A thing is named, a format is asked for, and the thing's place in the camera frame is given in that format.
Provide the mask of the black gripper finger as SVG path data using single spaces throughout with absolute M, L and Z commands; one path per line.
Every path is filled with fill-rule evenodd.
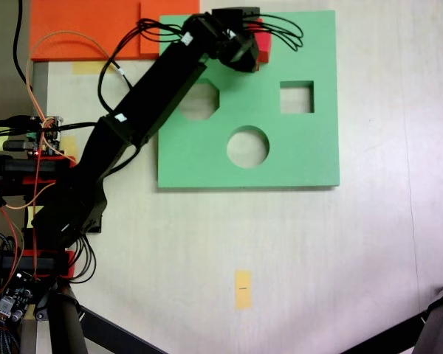
M 244 55 L 239 60 L 235 61 L 224 58 L 221 59 L 221 63 L 237 72 L 253 73 L 258 70 L 257 58 L 252 55 Z
M 259 7 L 223 7 L 211 10 L 211 14 L 224 22 L 254 21 L 259 18 Z

